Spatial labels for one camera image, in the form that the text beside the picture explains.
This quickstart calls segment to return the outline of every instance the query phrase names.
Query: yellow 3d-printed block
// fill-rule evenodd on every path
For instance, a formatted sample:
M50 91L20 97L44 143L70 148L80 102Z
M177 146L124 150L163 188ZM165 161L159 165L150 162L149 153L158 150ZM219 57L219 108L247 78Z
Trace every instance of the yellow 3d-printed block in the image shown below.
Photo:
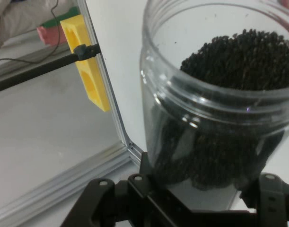
M82 15L61 21L71 52L81 45L91 45ZM110 110L110 104L95 58L76 62L88 98L103 111Z

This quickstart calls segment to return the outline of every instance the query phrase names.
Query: jar rim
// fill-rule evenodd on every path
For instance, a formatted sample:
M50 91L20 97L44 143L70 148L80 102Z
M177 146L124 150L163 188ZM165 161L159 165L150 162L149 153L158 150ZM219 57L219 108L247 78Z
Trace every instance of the jar rim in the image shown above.
M157 57L159 57L163 61L163 63L165 63L172 71L175 72L175 76L177 76L178 78L181 78L183 80L187 80L188 82L190 82L196 86L204 87L205 89L213 90L213 91L219 92L221 94L229 94L229 95L238 96L238 97L248 97L248 98L258 98L258 97L262 98L262 97L272 97L272 96L273 97L284 97L284 96L287 96L289 94L289 87L281 88L281 89L275 89L275 90L261 90L261 91L236 90L236 89L232 89L232 88L220 87L220 86L216 86L216 85L204 82L204 81L199 80L197 78L191 77L187 73L179 70L163 54L161 54L161 52L158 50L158 47L153 42L152 34L150 32L150 29L149 29L149 10L150 10L150 6L151 6L153 1L154 0L148 0L147 5L146 5L145 10L144 10L143 28L142 28L143 40L142 41L144 44L147 42L147 44L149 45L149 47L151 48L153 53ZM271 0L266 0L266 1L275 3L276 7L279 7L280 10L289 14L289 9L286 9L285 7L281 6L277 2L273 2Z

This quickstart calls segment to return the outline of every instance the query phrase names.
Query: clear plastic jar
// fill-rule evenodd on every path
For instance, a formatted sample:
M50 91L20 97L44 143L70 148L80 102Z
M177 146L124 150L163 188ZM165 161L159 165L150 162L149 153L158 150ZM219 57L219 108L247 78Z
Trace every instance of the clear plastic jar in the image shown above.
M190 209L227 210L289 135L289 88L238 91L194 79L183 60L243 29L289 40L289 10L274 0L148 0L143 111L154 177Z

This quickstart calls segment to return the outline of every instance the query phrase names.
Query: pink object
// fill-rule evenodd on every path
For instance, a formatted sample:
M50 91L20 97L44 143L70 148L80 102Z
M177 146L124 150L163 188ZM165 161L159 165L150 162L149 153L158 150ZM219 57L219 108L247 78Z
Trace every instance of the pink object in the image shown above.
M59 31L60 31L60 44L64 43L67 41L65 38L63 29L61 25L58 25ZM38 27L37 32L39 34L40 39L44 44L49 44L51 46L55 46L58 43L58 27L50 27L50 28L45 28L45 27Z

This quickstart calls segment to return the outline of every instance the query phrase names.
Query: black cable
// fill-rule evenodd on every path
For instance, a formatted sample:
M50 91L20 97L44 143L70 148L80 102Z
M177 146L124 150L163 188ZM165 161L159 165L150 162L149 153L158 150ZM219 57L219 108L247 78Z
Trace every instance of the black cable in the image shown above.
M56 47L52 50L52 52L50 52L48 55L46 55L44 58L42 58L41 60L39 61L26 61L26 60L22 60L22 59L15 59L15 58L0 58L0 61L5 61L5 60L9 60L9 61L20 61L20 62L25 62L25 63L30 63L30 64L39 64L41 62L43 62L45 59L47 59L48 57L52 56L55 51L57 50L59 44L60 44L60 29L59 29L59 22L57 21L57 18L53 12L53 10L58 6L58 1L59 0L56 0L56 4L55 6L53 6L51 8L51 14L53 15L55 21L56 21L56 24L57 24L57 28L58 28L58 42L57 42L57 45Z

